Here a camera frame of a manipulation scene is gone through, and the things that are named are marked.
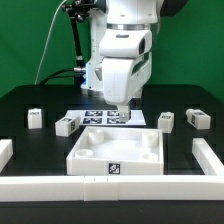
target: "white block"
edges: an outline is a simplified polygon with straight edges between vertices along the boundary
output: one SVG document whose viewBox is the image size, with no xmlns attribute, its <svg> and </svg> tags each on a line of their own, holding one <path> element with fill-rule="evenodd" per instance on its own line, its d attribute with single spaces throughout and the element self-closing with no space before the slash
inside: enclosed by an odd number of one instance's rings
<svg viewBox="0 0 224 224">
<path fill-rule="evenodd" d="M 28 128 L 42 128 L 42 112 L 41 109 L 30 109 L 28 111 Z"/>
<path fill-rule="evenodd" d="M 224 178 L 200 175 L 117 176 L 119 200 L 222 200 Z"/>
<path fill-rule="evenodd" d="M 194 138 L 192 153 L 205 175 L 224 176 L 224 166 L 203 138 Z"/>
<path fill-rule="evenodd" d="M 55 131 L 57 136 L 69 137 L 73 132 L 79 128 L 81 117 L 76 115 L 74 117 L 66 116 L 55 123 Z"/>
<path fill-rule="evenodd" d="M 85 177 L 84 201 L 118 200 L 118 182 L 110 177 Z"/>
<path fill-rule="evenodd" d="M 12 140 L 0 140 L 0 172 L 13 155 Z"/>
<path fill-rule="evenodd" d="M 187 121 L 198 130 L 210 129 L 211 117 L 201 110 L 186 111 Z"/>
<path fill-rule="evenodd" d="M 0 201 L 80 201 L 84 177 L 1 177 Z"/>
<path fill-rule="evenodd" d="M 158 129 L 163 133 L 171 133 L 174 125 L 174 113 L 163 112 L 158 119 Z"/>
</svg>

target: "white tray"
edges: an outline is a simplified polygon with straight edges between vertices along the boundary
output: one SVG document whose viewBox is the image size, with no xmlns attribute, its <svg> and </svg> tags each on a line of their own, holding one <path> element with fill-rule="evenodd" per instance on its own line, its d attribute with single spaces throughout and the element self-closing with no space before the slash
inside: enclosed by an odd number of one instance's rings
<svg viewBox="0 0 224 224">
<path fill-rule="evenodd" d="M 162 175 L 162 131 L 86 127 L 66 162 L 68 175 Z"/>
</svg>

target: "black table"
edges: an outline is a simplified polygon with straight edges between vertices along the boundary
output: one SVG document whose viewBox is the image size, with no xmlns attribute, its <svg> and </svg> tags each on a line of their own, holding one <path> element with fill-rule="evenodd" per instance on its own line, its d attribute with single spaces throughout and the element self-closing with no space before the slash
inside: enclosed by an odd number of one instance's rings
<svg viewBox="0 0 224 224">
<path fill-rule="evenodd" d="M 30 130 L 28 110 L 43 110 L 43 128 Z M 196 130 L 186 121 L 187 109 L 212 117 L 210 130 Z M 80 136 L 55 136 L 55 122 L 67 110 L 114 110 L 103 99 L 83 96 L 73 86 L 20 86 L 0 99 L 0 139 L 13 139 L 14 155 L 1 176 L 66 175 L 66 156 Z M 175 113 L 175 125 L 164 138 L 164 173 L 203 172 L 192 155 L 193 138 L 205 138 L 224 159 L 224 105 L 199 86 L 154 85 L 144 88 L 146 127 L 157 128 L 161 112 Z M 221 223 L 223 201 L 7 202 L 0 203 L 0 223 Z"/>
</svg>

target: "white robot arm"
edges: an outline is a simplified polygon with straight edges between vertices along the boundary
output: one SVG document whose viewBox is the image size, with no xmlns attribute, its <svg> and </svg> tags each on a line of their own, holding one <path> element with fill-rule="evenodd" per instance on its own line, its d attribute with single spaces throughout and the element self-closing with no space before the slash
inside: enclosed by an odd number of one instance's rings
<svg viewBox="0 0 224 224">
<path fill-rule="evenodd" d="M 159 24 L 163 1 L 84 1 L 105 5 L 106 10 L 90 10 L 91 59 L 81 87 L 83 92 L 102 95 L 108 104 L 116 105 L 121 122 L 130 119 L 129 102 L 151 76 L 152 25 Z"/>
</svg>

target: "white box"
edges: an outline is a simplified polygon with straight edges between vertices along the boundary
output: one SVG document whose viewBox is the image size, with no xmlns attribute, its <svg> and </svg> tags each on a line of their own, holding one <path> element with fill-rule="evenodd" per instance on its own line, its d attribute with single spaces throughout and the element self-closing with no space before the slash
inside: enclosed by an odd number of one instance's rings
<svg viewBox="0 0 224 224">
<path fill-rule="evenodd" d="M 69 137 L 79 128 L 80 116 L 63 117 L 55 123 L 55 131 L 57 136 Z"/>
<path fill-rule="evenodd" d="M 41 109 L 30 109 L 28 111 L 28 128 L 42 128 L 42 112 Z"/>
<path fill-rule="evenodd" d="M 198 130 L 210 129 L 211 117 L 201 110 L 186 111 L 187 121 Z"/>
<path fill-rule="evenodd" d="M 158 129 L 163 133 L 171 133 L 174 125 L 174 113 L 163 112 L 158 119 Z"/>
<path fill-rule="evenodd" d="M 66 163 L 68 175 L 162 175 L 162 131 L 86 127 Z"/>
</svg>

